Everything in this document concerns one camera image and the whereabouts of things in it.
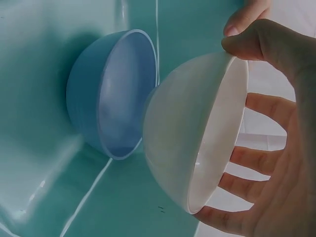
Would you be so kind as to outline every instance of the teal plastic surface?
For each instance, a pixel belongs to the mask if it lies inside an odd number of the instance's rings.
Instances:
[[[1,0],[0,236],[193,237],[198,222],[156,184],[141,148],[111,162],[84,144],[69,122],[66,82],[89,44],[134,28],[155,46],[158,32],[163,79],[222,50],[242,2],[159,0],[156,15],[155,0]]]

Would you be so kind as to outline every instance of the ceramic bowl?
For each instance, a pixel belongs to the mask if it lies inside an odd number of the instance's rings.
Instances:
[[[142,139],[144,104],[157,82],[155,49],[145,32],[100,38],[71,70],[66,95],[70,120],[92,147],[124,159]]]
[[[148,166],[190,214],[205,206],[229,162],[247,85],[247,62],[221,52],[179,66],[150,95],[143,124]]]

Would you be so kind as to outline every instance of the knuckle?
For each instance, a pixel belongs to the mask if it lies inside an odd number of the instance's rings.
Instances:
[[[211,220],[214,216],[214,210],[212,208],[207,210],[206,219]]]
[[[269,116],[274,118],[280,105],[282,103],[282,99],[280,97],[276,98],[270,105],[269,108]]]
[[[232,159],[234,160],[235,163],[242,163],[243,158],[246,156],[246,149],[242,147],[235,147],[233,154],[232,154]]]
[[[234,185],[234,179],[228,174],[224,173],[223,178],[220,182],[220,187],[230,192]]]
[[[245,199],[246,200],[252,200],[252,188],[254,183],[253,182],[247,182],[244,187],[244,193],[245,193]]]
[[[222,223],[223,223],[224,230],[228,228],[229,219],[230,219],[229,213],[227,213],[227,212],[223,213],[223,215],[222,215]]]
[[[266,162],[267,154],[266,153],[261,153],[257,159],[257,168],[258,171],[264,172],[264,166]]]

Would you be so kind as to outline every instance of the glossy surface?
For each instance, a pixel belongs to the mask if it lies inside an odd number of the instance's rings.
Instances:
[[[220,51],[223,26],[241,3],[160,0],[160,77]],[[12,233],[194,235],[198,222],[155,183],[141,152],[106,167],[108,159],[84,145],[67,115],[66,82],[79,54],[101,36],[135,28],[156,45],[154,0],[0,1],[0,222]]]
[[[67,82],[70,120],[101,153],[127,158],[142,139],[145,101],[157,85],[155,48],[141,30],[93,42],[78,57]]]
[[[247,86],[247,62],[219,52],[180,65],[151,97],[143,131],[146,159],[160,186],[190,214],[203,208],[223,175]]]

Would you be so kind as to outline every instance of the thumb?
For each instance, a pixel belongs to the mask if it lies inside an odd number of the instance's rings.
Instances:
[[[305,70],[316,68],[316,39],[260,19],[243,33],[222,40],[223,48],[244,60],[266,61],[294,85]]]

